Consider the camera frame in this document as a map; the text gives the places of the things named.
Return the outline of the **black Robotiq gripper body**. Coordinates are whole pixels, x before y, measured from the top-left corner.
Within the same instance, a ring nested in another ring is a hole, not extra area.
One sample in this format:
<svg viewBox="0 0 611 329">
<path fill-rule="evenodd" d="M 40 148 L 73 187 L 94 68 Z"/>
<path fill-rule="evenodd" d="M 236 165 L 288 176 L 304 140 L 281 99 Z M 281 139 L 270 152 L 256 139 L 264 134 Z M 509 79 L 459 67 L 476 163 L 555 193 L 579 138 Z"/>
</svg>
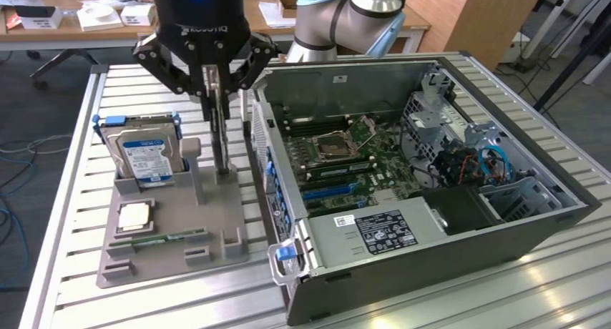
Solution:
<svg viewBox="0 0 611 329">
<path fill-rule="evenodd" d="M 229 70 L 249 39 L 242 0 L 153 0 L 157 14 L 150 51 L 166 49 L 194 67 Z"/>
</svg>

